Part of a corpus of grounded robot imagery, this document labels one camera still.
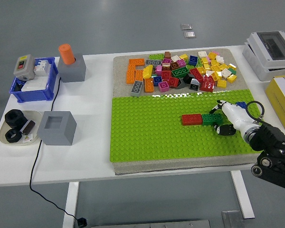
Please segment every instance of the green baseplate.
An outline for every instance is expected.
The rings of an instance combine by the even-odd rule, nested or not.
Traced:
[[[113,98],[110,161],[259,153],[244,142],[239,131],[220,136],[209,125],[181,124],[183,114],[207,114],[217,100],[247,104],[254,99],[249,90]],[[255,117],[260,115],[256,104],[251,104],[249,111]],[[223,115],[223,124],[229,123]]]

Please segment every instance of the beige sponge mat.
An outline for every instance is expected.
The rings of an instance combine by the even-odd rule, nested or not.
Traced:
[[[183,55],[187,54],[189,56],[198,56],[199,51],[206,51],[207,54],[211,51],[219,52],[220,56],[224,58],[225,64],[233,64],[237,66],[237,63],[230,52],[229,49],[226,48],[215,48],[215,49],[207,49],[207,50],[194,50],[194,51],[181,51],[181,52],[171,52],[171,56],[174,55]],[[149,58],[149,55],[134,55],[134,56],[118,56],[114,58],[114,87],[113,87],[113,97],[124,97],[130,96],[131,89],[133,85],[126,84],[126,72],[129,65],[129,59],[131,58],[144,58],[145,60]],[[143,69],[143,66],[137,66],[136,69]],[[239,90],[239,89],[248,89],[248,86],[243,79],[243,76],[237,68],[237,78],[234,83],[227,82],[227,88],[214,88],[214,92],[216,91],[226,91],[226,90]],[[164,94],[183,94],[183,93],[196,93],[196,91],[189,89],[189,85],[183,89],[170,89],[167,92],[161,93],[158,87],[154,87],[153,93],[145,93],[144,90],[141,92],[141,96],[149,96],[149,95],[164,95]]]
[[[230,52],[226,48],[214,48],[214,49],[201,49],[201,50],[189,50],[182,52],[171,52],[171,56],[187,54],[188,56],[198,56],[199,51],[206,51],[207,54],[211,51],[219,52],[225,60],[225,63],[233,64],[237,66],[237,63]],[[120,56],[114,58],[114,97],[130,96],[131,88],[133,85],[126,84],[126,71],[131,58],[149,58],[149,55],[133,55],[133,56]],[[143,69],[143,66],[137,66],[137,69]],[[154,88],[154,93],[145,93],[142,91],[141,96],[146,95],[163,95],[163,94],[183,94],[194,93],[190,90],[189,86],[183,89],[170,89],[165,93],[161,93],[157,87]],[[237,79],[234,83],[227,82],[227,88],[214,88],[216,91],[226,90],[239,90],[248,89],[242,74],[237,68]],[[163,171],[163,170],[177,170],[177,169],[190,169],[201,168],[211,166],[232,166],[255,163],[258,157],[258,153],[254,154],[241,154],[241,155],[227,155],[227,156],[213,156],[202,158],[186,158],[186,159],[167,159],[167,160],[151,160],[151,161],[133,161],[133,162],[113,162],[114,171],[116,175],[137,173],[137,172],[150,172],[150,171]]]

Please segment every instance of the blue plastic basket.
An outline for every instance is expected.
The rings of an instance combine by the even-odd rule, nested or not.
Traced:
[[[17,98],[18,103],[23,103],[26,101],[51,101],[54,98],[54,86],[56,82],[56,76],[58,74],[58,70],[55,64],[54,57],[48,58],[35,58],[35,65],[39,60],[47,60],[49,64],[51,64],[51,69],[49,73],[49,77],[47,80],[47,87],[44,90],[36,90],[36,91],[14,91],[16,84],[25,84],[25,82],[14,78],[13,84],[9,90],[10,94],[14,94]]]

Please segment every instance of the white plate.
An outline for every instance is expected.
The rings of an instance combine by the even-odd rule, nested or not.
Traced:
[[[25,136],[22,136],[22,138],[18,142],[9,143],[5,138],[5,134],[10,129],[10,126],[4,121],[3,125],[0,129],[0,142],[7,144],[7,145],[11,145],[11,146],[26,146],[26,145],[30,145],[36,139],[39,138],[37,136],[37,130],[39,128],[39,125],[40,125],[40,122],[42,119],[42,113],[37,112],[37,111],[22,111],[22,112],[23,112],[25,118],[35,122],[35,126],[33,127],[32,131],[30,132],[33,134],[33,139],[29,142],[23,143],[23,139]]]

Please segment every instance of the gray block holder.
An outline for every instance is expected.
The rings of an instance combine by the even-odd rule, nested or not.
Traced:
[[[66,65],[62,58],[58,62],[61,80],[65,82],[83,82],[86,79],[86,63],[82,54],[74,54],[75,63]]]
[[[46,145],[70,146],[76,126],[70,111],[44,112],[37,135]]]

